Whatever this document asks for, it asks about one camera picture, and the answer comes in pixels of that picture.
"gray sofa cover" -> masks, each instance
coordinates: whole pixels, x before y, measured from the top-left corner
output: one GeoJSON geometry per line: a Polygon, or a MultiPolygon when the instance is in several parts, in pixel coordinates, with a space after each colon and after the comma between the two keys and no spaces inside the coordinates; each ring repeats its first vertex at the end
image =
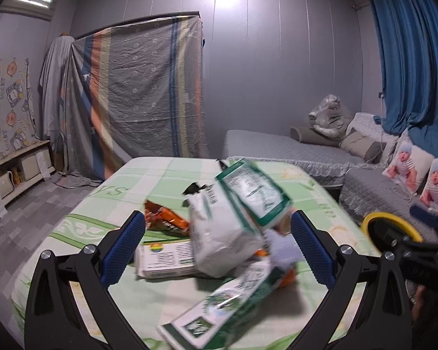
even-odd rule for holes
{"type": "Polygon", "coordinates": [[[438,242],[435,231],[414,219],[409,208],[418,202],[404,187],[393,183],[381,170],[351,169],[346,173],[339,204],[358,224],[373,212],[389,212],[408,221],[427,242],[438,242]]]}
{"type": "Polygon", "coordinates": [[[344,175],[352,168],[378,169],[339,147],[309,145],[289,136],[229,130],[225,135],[224,157],[296,164],[323,187],[341,187],[344,175]]]}

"gray pillow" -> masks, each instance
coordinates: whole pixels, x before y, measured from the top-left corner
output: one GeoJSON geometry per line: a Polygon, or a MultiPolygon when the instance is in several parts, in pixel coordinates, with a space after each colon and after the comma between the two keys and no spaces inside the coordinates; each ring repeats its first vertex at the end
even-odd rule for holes
{"type": "Polygon", "coordinates": [[[363,158],[367,163],[378,163],[386,143],[375,141],[353,128],[339,146],[348,153],[363,158]]]}
{"type": "Polygon", "coordinates": [[[388,158],[394,152],[394,147],[396,146],[398,136],[386,133],[381,125],[375,124],[373,114],[369,113],[355,113],[355,117],[347,127],[346,133],[350,134],[352,129],[355,129],[356,131],[373,138],[375,141],[386,142],[386,147],[384,148],[380,163],[383,166],[387,166],[389,164],[388,158]]]}
{"type": "Polygon", "coordinates": [[[291,128],[291,138],[301,143],[332,147],[339,147],[340,142],[340,139],[328,138],[315,131],[315,129],[306,127],[291,128]]]}

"gray floor tile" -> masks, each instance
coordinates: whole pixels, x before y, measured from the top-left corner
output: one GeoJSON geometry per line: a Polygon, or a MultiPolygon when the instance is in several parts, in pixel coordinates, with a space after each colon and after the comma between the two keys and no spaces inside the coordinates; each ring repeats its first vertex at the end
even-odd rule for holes
{"type": "Polygon", "coordinates": [[[0,320],[21,343],[10,301],[19,271],[48,233],[93,189],[65,189],[41,181],[12,201],[6,207],[8,214],[0,218],[0,320]]]}

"orange snack package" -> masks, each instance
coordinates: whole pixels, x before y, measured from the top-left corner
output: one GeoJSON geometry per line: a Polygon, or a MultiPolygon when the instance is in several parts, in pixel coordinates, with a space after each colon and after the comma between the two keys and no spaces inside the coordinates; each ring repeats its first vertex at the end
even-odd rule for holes
{"type": "MultiPolygon", "coordinates": [[[[260,249],[255,253],[255,256],[257,257],[266,257],[268,255],[268,252],[265,249],[260,249]]],[[[278,288],[284,288],[288,286],[289,284],[292,284],[295,282],[295,269],[291,268],[289,271],[287,271],[286,275],[281,280],[281,283],[279,284],[278,288]]]]}
{"type": "Polygon", "coordinates": [[[176,237],[188,237],[188,221],[162,205],[146,200],[144,203],[146,229],[165,231],[176,237]]]}

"metal screw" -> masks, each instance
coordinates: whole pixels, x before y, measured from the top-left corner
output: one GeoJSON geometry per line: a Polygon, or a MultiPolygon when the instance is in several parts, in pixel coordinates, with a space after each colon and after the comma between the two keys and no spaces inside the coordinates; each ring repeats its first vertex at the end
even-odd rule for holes
{"type": "Polygon", "coordinates": [[[391,251],[387,251],[384,253],[384,257],[388,260],[394,260],[394,254],[391,251]]]}
{"type": "Polygon", "coordinates": [[[41,258],[42,259],[49,259],[51,255],[52,255],[52,252],[50,250],[44,250],[41,253],[41,258]]]}
{"type": "Polygon", "coordinates": [[[352,247],[350,247],[348,244],[344,244],[340,247],[340,252],[346,255],[352,254],[353,251],[354,250],[352,249],[352,247]]]}
{"type": "Polygon", "coordinates": [[[93,244],[87,244],[85,247],[83,247],[83,252],[85,254],[94,254],[94,252],[96,251],[96,245],[93,244]]]}

